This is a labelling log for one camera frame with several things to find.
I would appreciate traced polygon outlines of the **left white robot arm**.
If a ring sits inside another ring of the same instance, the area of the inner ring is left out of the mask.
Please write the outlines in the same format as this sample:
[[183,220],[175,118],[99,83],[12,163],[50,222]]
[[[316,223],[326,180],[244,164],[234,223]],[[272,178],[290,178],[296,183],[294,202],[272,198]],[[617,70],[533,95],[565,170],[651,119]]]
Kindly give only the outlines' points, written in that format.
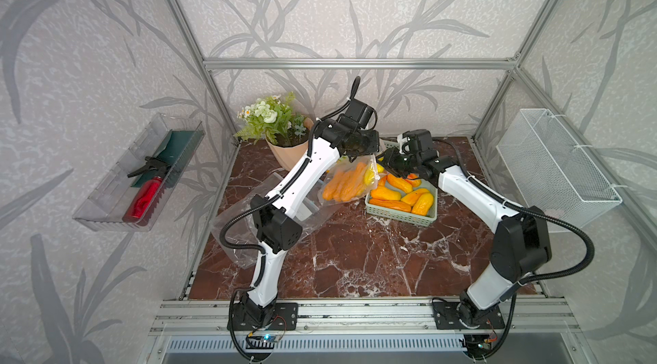
[[[246,289],[235,290],[229,304],[230,330],[258,330],[275,320],[278,280],[289,249],[299,241],[303,227],[295,220],[300,205],[316,182],[343,157],[354,161],[378,152],[379,134],[368,128],[376,110],[356,98],[361,77],[356,76],[345,105],[313,124],[306,154],[282,182],[266,196],[254,196],[250,208],[224,225],[219,233],[222,246],[232,250],[255,250],[258,255],[253,280]],[[227,239],[229,229],[251,216],[258,240],[241,244]]]

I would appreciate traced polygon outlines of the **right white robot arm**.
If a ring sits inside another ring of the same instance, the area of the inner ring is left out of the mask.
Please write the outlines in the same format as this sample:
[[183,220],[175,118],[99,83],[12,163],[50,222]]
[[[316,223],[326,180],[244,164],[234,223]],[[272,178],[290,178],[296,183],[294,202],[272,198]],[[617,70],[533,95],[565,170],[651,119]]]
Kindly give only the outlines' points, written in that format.
[[[439,155],[426,129],[407,131],[397,142],[397,147],[387,148],[376,157],[386,171],[395,177],[419,176],[469,208],[494,234],[488,266],[460,295],[458,315],[464,326],[480,326],[501,302],[515,297],[525,285],[568,277],[592,263],[595,244],[584,231],[536,206],[526,208],[501,196],[468,172],[459,155]],[[538,273],[537,269],[552,259],[551,224],[580,238],[585,254],[575,266]]]

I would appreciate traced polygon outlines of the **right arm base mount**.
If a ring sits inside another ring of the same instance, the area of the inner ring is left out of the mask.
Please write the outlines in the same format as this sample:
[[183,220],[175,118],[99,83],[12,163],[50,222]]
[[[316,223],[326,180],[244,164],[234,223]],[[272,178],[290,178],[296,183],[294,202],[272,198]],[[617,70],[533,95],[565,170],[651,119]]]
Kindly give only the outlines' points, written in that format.
[[431,300],[437,330],[503,330],[506,323],[498,306],[479,310],[469,302],[450,302],[441,297]]

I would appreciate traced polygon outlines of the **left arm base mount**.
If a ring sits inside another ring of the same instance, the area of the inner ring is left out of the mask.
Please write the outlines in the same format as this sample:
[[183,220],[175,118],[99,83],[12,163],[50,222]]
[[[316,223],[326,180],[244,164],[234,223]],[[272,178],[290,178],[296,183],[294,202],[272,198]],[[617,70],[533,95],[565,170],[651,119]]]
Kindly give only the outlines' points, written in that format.
[[266,307],[257,304],[238,302],[232,306],[228,329],[233,331],[255,331],[270,329],[293,331],[299,318],[299,304],[295,302],[274,302]]

